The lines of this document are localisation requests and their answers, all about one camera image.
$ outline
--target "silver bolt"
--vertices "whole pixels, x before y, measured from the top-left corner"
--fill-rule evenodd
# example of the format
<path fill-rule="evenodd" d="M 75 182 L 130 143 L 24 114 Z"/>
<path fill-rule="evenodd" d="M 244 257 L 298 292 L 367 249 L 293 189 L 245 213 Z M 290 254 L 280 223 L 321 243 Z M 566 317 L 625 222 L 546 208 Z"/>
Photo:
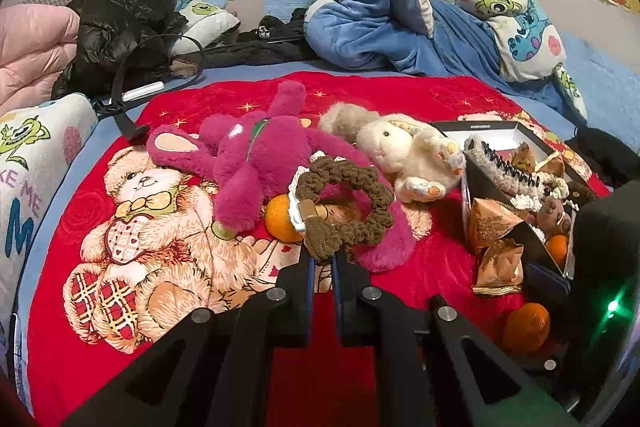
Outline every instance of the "silver bolt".
<path fill-rule="evenodd" d="M 275 288 L 270 288 L 269 290 L 267 290 L 267 298 L 270 301 L 282 301 L 286 296 L 287 292 L 284 288 L 278 288 L 276 286 Z"/>
<path fill-rule="evenodd" d="M 211 318 L 211 311 L 206 308 L 198 308 L 191 312 L 191 320 L 196 324 L 204 324 Z"/>
<path fill-rule="evenodd" d="M 362 290 L 362 296 L 366 298 L 367 301 L 377 301 L 382 297 L 382 290 L 375 286 L 367 286 Z"/>
<path fill-rule="evenodd" d="M 443 321 L 451 322 L 456 320 L 458 317 L 458 312 L 455 311 L 451 306 L 443 306 L 438 309 L 438 317 L 440 317 Z"/>

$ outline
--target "orange fruit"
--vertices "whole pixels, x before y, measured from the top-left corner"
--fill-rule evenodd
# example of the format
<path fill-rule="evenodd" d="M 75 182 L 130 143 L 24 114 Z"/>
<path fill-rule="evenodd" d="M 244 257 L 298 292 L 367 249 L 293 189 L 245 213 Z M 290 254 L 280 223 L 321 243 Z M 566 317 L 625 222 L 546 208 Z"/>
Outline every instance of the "orange fruit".
<path fill-rule="evenodd" d="M 283 243 L 302 241 L 302 236 L 289 220 L 289 197 L 277 195 L 264 208 L 264 225 L 268 232 Z"/>
<path fill-rule="evenodd" d="M 569 246 L 569 238 L 565 235 L 553 235 L 546 242 L 546 249 L 556 264 L 562 269 L 566 263 L 566 251 Z"/>
<path fill-rule="evenodd" d="M 527 303 L 509 315 L 502 332 L 502 346 L 518 355 L 533 353 L 542 347 L 551 329 L 549 312 L 543 305 Z"/>

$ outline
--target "pink quilted coat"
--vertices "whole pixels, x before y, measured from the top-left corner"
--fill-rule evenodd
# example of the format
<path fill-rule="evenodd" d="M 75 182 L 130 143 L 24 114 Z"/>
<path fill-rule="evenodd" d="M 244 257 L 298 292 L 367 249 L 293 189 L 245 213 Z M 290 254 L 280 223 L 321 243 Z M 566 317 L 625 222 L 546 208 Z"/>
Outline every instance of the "pink quilted coat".
<path fill-rule="evenodd" d="M 79 16 L 65 6 L 0 9 L 0 116 L 40 105 L 76 56 Z"/>

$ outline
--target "black down jacket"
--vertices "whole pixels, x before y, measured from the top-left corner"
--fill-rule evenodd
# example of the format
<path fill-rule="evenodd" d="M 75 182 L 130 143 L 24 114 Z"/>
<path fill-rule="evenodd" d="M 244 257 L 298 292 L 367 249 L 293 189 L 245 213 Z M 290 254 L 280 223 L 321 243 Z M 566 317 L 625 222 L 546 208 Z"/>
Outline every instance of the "black down jacket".
<path fill-rule="evenodd" d="M 72 92 L 90 98 L 111 94 L 120 64 L 136 45 L 153 35 L 177 33 L 187 19 L 174 11 L 175 0 L 73 0 L 80 16 L 76 58 L 53 85 L 52 100 Z M 162 38 L 134 52 L 124 89 L 134 89 L 169 76 L 170 60 Z"/>

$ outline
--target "yellow bow tie print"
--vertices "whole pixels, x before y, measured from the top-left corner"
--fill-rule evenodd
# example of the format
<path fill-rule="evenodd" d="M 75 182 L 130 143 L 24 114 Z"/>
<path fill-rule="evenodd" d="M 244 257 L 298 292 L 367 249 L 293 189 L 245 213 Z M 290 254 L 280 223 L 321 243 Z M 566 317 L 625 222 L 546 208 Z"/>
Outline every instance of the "yellow bow tie print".
<path fill-rule="evenodd" d="M 158 192 L 148 198 L 138 198 L 137 200 L 123 201 L 116 208 L 116 217 L 126 217 L 132 212 L 140 210 L 140 208 L 148 208 L 149 210 L 162 210 L 171 204 L 171 193 L 165 190 Z"/>

